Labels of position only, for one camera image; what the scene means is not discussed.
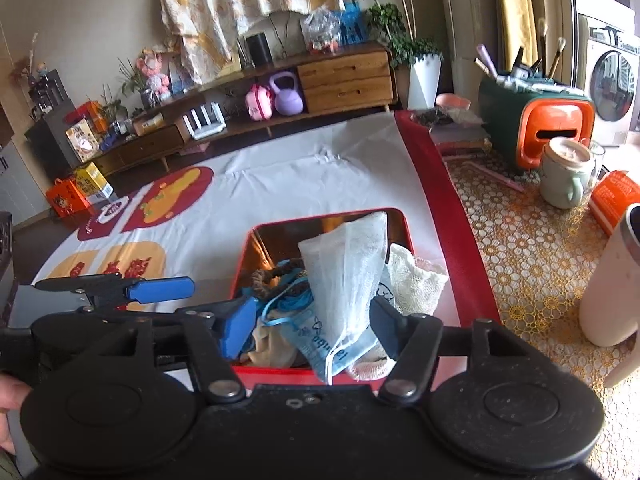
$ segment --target orange packaging bag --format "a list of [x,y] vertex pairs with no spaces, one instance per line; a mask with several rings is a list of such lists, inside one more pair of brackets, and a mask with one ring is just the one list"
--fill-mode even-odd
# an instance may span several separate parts
[[611,236],[626,208],[635,203],[640,203],[640,174],[611,171],[591,193],[589,209],[607,236]]
[[89,201],[76,186],[72,177],[56,179],[53,187],[45,193],[47,200],[59,216],[65,217],[89,207]]

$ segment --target yellow box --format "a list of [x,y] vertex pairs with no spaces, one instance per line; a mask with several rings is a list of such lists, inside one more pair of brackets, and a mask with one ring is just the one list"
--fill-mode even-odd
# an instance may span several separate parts
[[76,184],[85,196],[102,193],[108,198],[113,192],[113,188],[94,163],[90,162],[84,168],[78,168],[75,173]]

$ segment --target white router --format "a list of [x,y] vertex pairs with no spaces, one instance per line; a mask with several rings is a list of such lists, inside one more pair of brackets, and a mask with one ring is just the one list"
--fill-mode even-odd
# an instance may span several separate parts
[[225,118],[218,103],[193,108],[182,116],[187,131],[196,140],[212,137],[226,128]]

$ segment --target blue clamp handle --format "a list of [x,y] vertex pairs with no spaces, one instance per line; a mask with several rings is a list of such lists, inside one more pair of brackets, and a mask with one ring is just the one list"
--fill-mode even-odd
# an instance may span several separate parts
[[158,303],[159,301],[182,300],[190,298],[196,289],[191,278],[162,278],[143,280],[127,289],[127,298],[139,303]]

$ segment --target green mug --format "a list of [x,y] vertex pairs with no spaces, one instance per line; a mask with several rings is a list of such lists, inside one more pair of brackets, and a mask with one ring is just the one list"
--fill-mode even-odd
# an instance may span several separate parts
[[540,195],[551,205],[570,209],[589,190],[595,160],[587,147],[572,139],[555,137],[542,150]]

